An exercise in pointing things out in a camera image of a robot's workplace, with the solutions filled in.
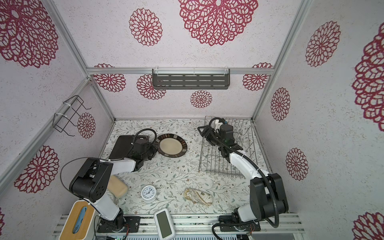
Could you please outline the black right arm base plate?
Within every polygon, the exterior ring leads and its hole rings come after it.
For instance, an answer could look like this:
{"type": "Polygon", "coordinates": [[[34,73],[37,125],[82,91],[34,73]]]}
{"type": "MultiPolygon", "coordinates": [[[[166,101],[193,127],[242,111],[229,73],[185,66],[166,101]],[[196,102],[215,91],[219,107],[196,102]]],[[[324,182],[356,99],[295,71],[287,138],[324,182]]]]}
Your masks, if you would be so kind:
{"type": "Polygon", "coordinates": [[[261,230],[259,222],[256,221],[241,222],[234,220],[230,215],[221,215],[218,220],[221,232],[259,232],[261,230]]]}

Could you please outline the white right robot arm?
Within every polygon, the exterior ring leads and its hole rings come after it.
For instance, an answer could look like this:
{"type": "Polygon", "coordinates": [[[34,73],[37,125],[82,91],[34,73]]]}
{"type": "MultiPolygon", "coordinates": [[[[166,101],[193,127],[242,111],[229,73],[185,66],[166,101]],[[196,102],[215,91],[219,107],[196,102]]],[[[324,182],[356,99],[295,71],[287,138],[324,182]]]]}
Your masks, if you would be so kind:
{"type": "Polygon", "coordinates": [[[198,127],[200,135],[217,146],[222,157],[250,181],[247,205],[236,208],[232,218],[236,224],[266,221],[272,227],[280,224],[280,214],[289,210],[283,179],[261,169],[235,140],[234,128],[224,119],[214,118],[208,125],[198,127]]]}

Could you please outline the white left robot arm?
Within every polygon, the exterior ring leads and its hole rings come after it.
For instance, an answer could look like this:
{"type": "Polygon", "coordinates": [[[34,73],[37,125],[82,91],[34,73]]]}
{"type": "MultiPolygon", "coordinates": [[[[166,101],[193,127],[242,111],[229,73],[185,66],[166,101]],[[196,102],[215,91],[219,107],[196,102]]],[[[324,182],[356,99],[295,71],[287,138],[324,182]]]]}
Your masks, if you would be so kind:
{"type": "Polygon", "coordinates": [[[145,161],[157,152],[155,141],[145,136],[121,136],[107,160],[87,158],[70,183],[69,191],[89,202],[101,215],[102,226],[110,231],[121,231],[125,225],[124,213],[106,193],[111,176],[137,172],[145,161]]]}

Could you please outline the black round plate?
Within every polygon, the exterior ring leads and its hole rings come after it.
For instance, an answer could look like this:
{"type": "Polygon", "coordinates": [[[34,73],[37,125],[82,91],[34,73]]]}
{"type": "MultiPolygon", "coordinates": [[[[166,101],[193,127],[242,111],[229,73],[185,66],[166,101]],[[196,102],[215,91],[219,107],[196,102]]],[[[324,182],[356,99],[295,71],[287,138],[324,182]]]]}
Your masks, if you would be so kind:
{"type": "Polygon", "coordinates": [[[168,158],[179,158],[188,150],[186,141],[175,134],[160,135],[155,141],[155,146],[159,154],[168,158]]]}

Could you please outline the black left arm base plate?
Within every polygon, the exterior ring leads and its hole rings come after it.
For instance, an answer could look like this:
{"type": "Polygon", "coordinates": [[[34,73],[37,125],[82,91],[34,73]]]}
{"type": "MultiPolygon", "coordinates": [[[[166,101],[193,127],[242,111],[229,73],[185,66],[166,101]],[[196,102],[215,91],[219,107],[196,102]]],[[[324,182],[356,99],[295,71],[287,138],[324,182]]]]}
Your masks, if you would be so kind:
{"type": "Polygon", "coordinates": [[[97,224],[97,233],[137,233],[140,226],[141,217],[118,216],[113,221],[101,218],[97,224]]]}

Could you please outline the black plate yellow rim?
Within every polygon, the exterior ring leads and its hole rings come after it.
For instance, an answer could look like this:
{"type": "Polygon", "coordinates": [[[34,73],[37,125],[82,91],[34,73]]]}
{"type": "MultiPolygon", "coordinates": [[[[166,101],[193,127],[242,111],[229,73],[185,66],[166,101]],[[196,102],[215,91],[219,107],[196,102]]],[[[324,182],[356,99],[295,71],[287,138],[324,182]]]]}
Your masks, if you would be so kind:
{"type": "Polygon", "coordinates": [[[130,159],[130,152],[133,147],[133,143],[137,139],[145,139],[149,141],[149,136],[138,135],[136,138],[134,135],[119,136],[112,152],[109,155],[109,159],[112,161],[122,160],[124,158],[130,159]]]}

